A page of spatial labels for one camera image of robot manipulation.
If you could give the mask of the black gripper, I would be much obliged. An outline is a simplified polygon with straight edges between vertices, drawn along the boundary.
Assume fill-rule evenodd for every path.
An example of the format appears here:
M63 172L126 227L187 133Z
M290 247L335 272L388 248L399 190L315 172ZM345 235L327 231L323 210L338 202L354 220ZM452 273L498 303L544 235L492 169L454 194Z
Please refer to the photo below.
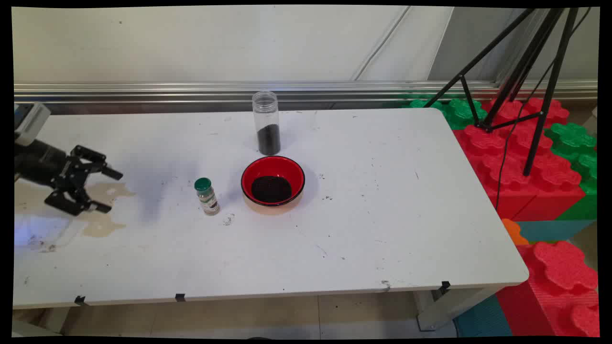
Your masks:
M44 200L46 205L74 217L82 213L109 213L111 205L91 199L83 188L69 188L74 186L68 173L72 161L75 171L101 173L114 180L124 176L111 168L105 154L81 145L71 150L70 158L65 151L40 140L33 140L28 146L14 144L15 180L24 179L54 189Z

